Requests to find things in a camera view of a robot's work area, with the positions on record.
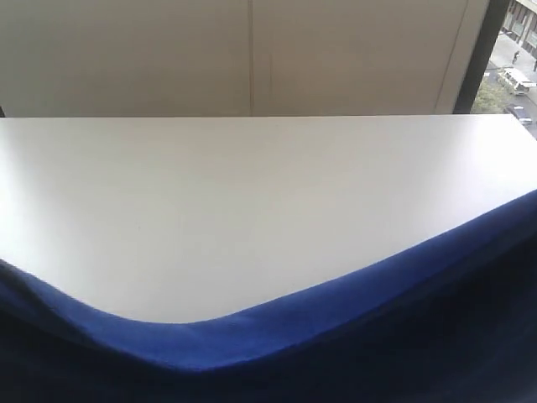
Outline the white van outside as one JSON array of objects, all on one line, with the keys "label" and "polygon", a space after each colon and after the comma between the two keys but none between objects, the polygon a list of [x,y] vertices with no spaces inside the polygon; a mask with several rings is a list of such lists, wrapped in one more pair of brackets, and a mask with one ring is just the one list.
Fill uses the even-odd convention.
[{"label": "white van outside", "polygon": [[527,95],[532,89],[536,88],[535,82],[515,68],[502,69],[498,73],[497,82],[515,96]]}]

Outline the blue microfiber towel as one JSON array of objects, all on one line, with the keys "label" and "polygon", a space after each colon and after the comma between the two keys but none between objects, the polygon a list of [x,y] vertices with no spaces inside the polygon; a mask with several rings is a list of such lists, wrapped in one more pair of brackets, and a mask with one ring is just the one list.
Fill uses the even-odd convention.
[{"label": "blue microfiber towel", "polygon": [[4,402],[533,402],[536,195],[309,289],[187,324],[1,265]]}]

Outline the dark window frame post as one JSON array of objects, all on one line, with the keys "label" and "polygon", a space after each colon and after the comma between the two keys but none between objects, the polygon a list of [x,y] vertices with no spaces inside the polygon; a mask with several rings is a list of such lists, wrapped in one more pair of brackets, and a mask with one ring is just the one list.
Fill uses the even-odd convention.
[{"label": "dark window frame post", "polygon": [[464,80],[453,107],[454,114],[468,114],[472,109],[505,14],[508,11],[508,5],[509,0],[491,0],[488,2]]}]

